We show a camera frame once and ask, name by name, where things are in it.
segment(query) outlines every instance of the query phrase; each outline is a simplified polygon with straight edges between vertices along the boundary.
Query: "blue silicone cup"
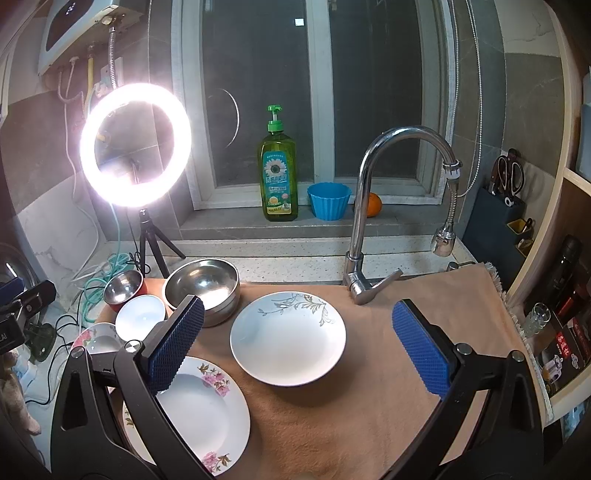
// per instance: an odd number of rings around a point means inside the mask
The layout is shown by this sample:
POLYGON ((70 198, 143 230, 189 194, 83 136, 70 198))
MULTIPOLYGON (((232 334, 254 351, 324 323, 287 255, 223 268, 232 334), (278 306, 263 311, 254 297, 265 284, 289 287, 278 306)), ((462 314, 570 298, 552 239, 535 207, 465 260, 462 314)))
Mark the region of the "blue silicone cup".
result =
POLYGON ((308 187, 312 213, 320 220, 340 220, 345 214, 351 189, 342 183, 314 183, 308 187))

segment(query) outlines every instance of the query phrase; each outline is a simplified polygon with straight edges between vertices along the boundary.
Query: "orange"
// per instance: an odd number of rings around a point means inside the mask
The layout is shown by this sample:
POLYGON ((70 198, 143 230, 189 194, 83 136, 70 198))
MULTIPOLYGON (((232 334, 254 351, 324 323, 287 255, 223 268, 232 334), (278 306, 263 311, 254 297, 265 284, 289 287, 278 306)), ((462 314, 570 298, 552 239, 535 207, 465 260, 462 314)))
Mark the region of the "orange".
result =
POLYGON ((382 211, 382 199, 375 193, 369 194, 368 217, 375 217, 382 211))

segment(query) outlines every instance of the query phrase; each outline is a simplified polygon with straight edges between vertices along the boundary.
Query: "white bowl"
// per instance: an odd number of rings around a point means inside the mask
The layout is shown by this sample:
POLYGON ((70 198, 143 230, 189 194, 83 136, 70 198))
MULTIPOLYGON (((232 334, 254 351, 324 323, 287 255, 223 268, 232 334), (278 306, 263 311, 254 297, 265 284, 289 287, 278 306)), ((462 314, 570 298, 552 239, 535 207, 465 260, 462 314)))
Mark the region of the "white bowl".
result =
POLYGON ((343 319, 331 304, 285 291, 261 297, 238 314, 230 347, 252 377, 295 387, 328 373, 343 354, 346 337, 343 319))
POLYGON ((95 323, 84 330, 72 344, 72 348, 83 346, 91 355, 94 353, 116 352, 125 342, 117 335, 112 323, 95 323))
POLYGON ((144 340, 154 325, 166 319, 164 302, 156 295, 131 299, 117 314, 115 328, 123 340, 144 340))

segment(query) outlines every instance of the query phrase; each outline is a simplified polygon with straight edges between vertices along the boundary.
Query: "bottle label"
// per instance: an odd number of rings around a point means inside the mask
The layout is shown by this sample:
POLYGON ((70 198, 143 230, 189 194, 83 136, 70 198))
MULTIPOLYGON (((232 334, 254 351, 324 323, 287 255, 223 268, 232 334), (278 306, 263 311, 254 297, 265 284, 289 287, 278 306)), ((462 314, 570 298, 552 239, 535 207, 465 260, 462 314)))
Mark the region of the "bottle label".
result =
POLYGON ((290 173, 285 152, 265 152, 262 156, 264 196, 269 215, 291 213, 290 173))

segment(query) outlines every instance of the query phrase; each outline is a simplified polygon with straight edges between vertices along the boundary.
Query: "window sill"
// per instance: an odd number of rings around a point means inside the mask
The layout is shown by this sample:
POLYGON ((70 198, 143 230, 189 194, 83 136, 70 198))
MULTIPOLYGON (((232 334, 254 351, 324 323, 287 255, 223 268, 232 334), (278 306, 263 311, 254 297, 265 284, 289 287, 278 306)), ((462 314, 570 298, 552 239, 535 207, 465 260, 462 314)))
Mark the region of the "window sill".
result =
MULTIPOLYGON (((365 236, 431 235, 444 222, 447 205, 384 205, 369 218, 365 236)), ((334 222, 319 220, 309 206, 300 205, 292 222, 269 222, 260 207, 209 209, 193 212, 181 225, 182 240, 348 237, 353 209, 334 222)))

